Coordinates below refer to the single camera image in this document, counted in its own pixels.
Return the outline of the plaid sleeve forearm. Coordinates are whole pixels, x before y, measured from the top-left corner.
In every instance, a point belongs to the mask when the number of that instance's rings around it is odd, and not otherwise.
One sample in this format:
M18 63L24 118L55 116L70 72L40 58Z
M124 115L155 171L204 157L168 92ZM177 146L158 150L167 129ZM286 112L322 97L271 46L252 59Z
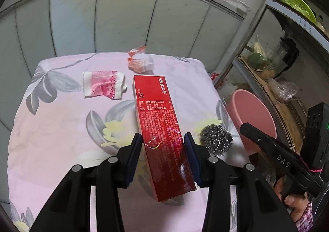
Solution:
M303 215L295 222L299 232L308 232L313 226L312 203L309 201Z

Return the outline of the person's right hand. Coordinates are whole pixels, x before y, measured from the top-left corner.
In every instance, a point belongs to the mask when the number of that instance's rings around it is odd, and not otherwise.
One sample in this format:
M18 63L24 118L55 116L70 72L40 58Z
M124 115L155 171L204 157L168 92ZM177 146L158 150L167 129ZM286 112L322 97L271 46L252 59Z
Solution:
M290 215L294 222L296 222L304 213L309 202L308 195L288 195L284 199L284 203L293 210Z

